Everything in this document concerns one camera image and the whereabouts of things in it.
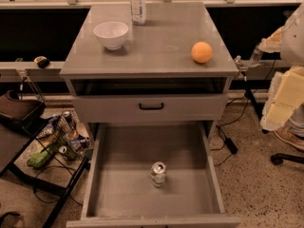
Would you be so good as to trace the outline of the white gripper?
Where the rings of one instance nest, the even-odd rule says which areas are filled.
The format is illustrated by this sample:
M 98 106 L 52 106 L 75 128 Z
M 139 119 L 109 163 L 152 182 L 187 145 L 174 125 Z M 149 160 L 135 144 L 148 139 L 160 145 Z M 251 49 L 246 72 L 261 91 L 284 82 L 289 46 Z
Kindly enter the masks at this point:
M 258 48 L 267 53 L 280 52 L 283 28 L 278 28 Z M 268 100 L 263 110 L 260 125 L 274 131 L 283 126 L 304 103 L 304 67 L 292 66 L 285 73 L 276 72 L 268 90 Z

